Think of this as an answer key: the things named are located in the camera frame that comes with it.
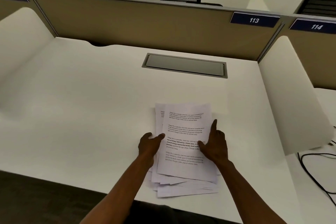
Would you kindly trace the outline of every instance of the left hand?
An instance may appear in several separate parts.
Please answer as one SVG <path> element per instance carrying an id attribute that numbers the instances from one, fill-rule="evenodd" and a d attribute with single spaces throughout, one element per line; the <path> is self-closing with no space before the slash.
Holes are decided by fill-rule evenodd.
<path id="1" fill-rule="evenodd" d="M 165 137 L 165 134 L 162 133 L 155 138 L 149 139 L 151 135 L 151 132 L 145 133 L 143 137 L 141 137 L 138 145 L 139 156 L 148 159 L 150 166 L 154 164 L 154 155 L 160 147 L 161 140 Z"/>

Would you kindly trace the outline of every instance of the beige partition panel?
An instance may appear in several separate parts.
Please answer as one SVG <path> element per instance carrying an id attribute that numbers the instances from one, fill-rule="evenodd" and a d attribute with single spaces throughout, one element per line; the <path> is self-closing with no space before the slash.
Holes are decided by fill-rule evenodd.
<path id="1" fill-rule="evenodd" d="M 287 23 L 276 37 L 278 39 L 283 35 L 288 36 L 315 88 L 336 90 L 336 35 L 290 30 L 296 18 L 332 22 L 336 22 L 336 19 L 302 15 L 285 16 L 281 19 Z"/>
<path id="2" fill-rule="evenodd" d="M 258 58 L 281 23 L 231 24 L 233 10 L 166 1 L 37 2 L 60 37 L 248 60 Z"/>
<path id="3" fill-rule="evenodd" d="M 38 6 L 35 4 L 34 0 L 29 0 L 29 2 L 25 1 L 15 1 L 15 0 L 0 0 L 0 20 L 6 18 L 8 15 L 16 12 L 22 7 L 28 7 L 35 11 L 35 13 L 40 17 L 49 31 L 53 36 L 56 36 L 52 27 L 49 25 L 48 21 L 45 19 Z"/>

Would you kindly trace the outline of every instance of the right hand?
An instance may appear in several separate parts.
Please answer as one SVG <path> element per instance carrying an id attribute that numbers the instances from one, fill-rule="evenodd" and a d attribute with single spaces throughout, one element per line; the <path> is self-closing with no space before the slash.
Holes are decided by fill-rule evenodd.
<path id="1" fill-rule="evenodd" d="M 225 134 L 217 130 L 217 120 L 214 120 L 209 134 L 209 140 L 204 145 L 202 141 L 198 141 L 200 151 L 209 160 L 216 165 L 228 160 L 228 147 L 226 145 Z"/>

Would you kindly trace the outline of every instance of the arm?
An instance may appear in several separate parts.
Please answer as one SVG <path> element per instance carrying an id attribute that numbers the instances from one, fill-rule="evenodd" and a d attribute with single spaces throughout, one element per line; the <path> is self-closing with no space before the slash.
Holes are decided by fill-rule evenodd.
<path id="1" fill-rule="evenodd" d="M 218 167 L 233 197 L 244 224 L 286 224 L 257 194 L 228 159 L 225 135 L 216 130 L 217 120 L 211 125 L 206 145 L 198 142 L 201 152 Z"/>
<path id="2" fill-rule="evenodd" d="M 128 216 L 132 202 L 153 165 L 154 155 L 159 149 L 165 134 L 149 139 L 146 133 L 140 139 L 139 155 L 128 167 L 106 197 L 100 201 L 80 224 L 121 224 Z"/>

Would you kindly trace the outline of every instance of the hand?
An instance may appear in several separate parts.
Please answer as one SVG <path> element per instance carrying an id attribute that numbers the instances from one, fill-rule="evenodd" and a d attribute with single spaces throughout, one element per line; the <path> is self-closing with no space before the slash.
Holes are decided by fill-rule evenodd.
<path id="1" fill-rule="evenodd" d="M 164 139 L 165 134 L 162 133 L 155 138 L 149 139 L 151 132 L 145 133 L 140 139 L 138 145 L 139 156 L 149 160 L 150 167 L 154 164 L 154 155 L 157 153 L 161 140 Z"/>
<path id="2" fill-rule="evenodd" d="M 209 134 L 209 140 L 206 145 L 202 141 L 198 141 L 200 151 L 209 160 L 216 165 L 228 160 L 228 147 L 225 141 L 225 134 L 216 129 L 217 120 L 214 120 Z"/>

